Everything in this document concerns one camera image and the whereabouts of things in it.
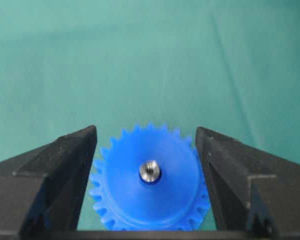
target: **metal hub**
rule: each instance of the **metal hub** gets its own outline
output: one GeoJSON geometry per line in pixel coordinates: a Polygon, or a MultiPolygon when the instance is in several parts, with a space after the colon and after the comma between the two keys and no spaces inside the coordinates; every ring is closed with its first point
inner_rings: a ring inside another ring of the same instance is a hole
{"type": "Polygon", "coordinates": [[[151,184],[158,180],[160,173],[160,167],[155,160],[147,161],[139,168],[140,177],[146,184],[151,184]]]}

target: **threaded hole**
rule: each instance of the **threaded hole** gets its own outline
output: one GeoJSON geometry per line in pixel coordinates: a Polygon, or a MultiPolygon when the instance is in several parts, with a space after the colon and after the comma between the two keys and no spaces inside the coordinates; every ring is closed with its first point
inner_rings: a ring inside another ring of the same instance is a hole
{"type": "Polygon", "coordinates": [[[145,168],[145,172],[149,175],[154,174],[154,168],[152,167],[152,163],[147,163],[146,168],[145,168]]]}

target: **gear holder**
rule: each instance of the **gear holder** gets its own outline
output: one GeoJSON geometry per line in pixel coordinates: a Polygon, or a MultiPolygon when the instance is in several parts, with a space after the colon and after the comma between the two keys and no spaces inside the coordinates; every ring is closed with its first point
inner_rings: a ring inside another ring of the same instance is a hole
{"type": "Polygon", "coordinates": [[[300,239],[299,164],[203,127],[195,143],[218,231],[77,231],[90,126],[0,162],[0,240],[300,239]]]}

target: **teal fabric background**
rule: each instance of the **teal fabric background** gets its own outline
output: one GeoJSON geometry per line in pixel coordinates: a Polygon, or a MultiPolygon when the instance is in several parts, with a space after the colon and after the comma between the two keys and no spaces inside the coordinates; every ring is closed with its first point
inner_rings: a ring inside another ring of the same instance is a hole
{"type": "MultiPolygon", "coordinates": [[[[0,0],[0,161],[148,122],[300,164],[300,0],[0,0]]],[[[104,229],[92,205],[79,229],[104,229]]]]}

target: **blue gear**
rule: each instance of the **blue gear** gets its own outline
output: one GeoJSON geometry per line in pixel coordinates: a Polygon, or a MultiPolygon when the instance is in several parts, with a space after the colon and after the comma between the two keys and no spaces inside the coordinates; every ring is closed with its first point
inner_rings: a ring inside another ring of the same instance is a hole
{"type": "Polygon", "coordinates": [[[207,186],[191,136],[181,139],[180,130],[169,132],[135,126],[111,138],[112,148],[101,148],[104,160],[94,160],[90,175],[94,188],[93,209],[108,230],[196,230],[210,208],[207,186]],[[160,179],[147,184],[139,167],[156,160],[160,179]]]}

